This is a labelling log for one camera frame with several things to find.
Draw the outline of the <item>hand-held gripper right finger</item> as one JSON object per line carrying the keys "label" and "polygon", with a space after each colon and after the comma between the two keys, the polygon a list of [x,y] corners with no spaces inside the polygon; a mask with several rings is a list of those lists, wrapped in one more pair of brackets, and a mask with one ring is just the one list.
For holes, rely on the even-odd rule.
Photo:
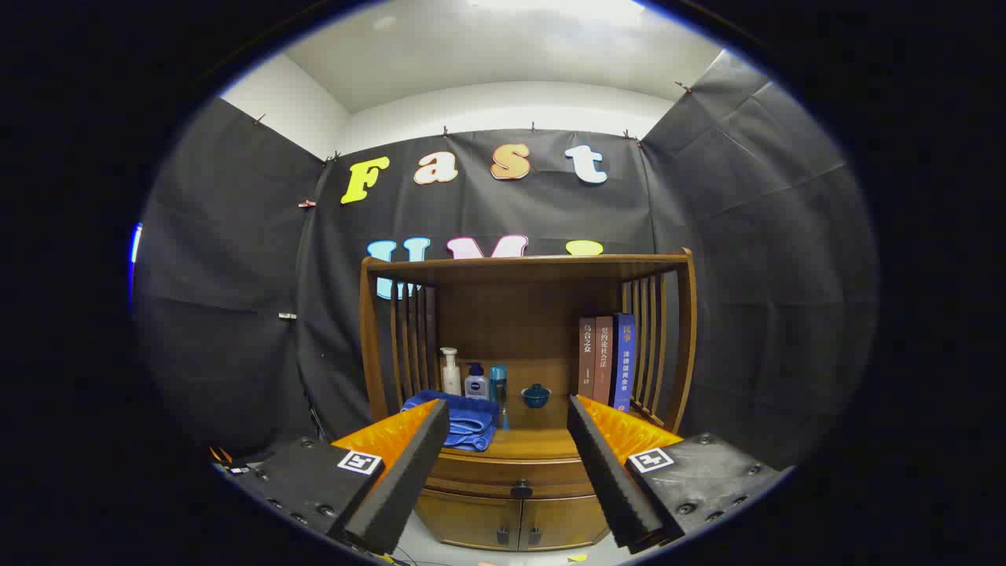
{"label": "hand-held gripper right finger", "polygon": [[682,438],[582,395],[568,402],[568,431],[608,530],[632,554],[709,531],[791,471],[715,434]]}

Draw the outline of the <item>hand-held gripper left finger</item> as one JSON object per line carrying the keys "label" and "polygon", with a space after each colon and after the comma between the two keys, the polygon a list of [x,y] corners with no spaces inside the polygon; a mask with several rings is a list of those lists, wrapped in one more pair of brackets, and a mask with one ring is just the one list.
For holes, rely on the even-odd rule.
{"label": "hand-held gripper left finger", "polygon": [[434,400],[335,442],[301,437],[256,463],[217,448],[213,461],[290,524],[381,556],[398,548],[449,429]]}

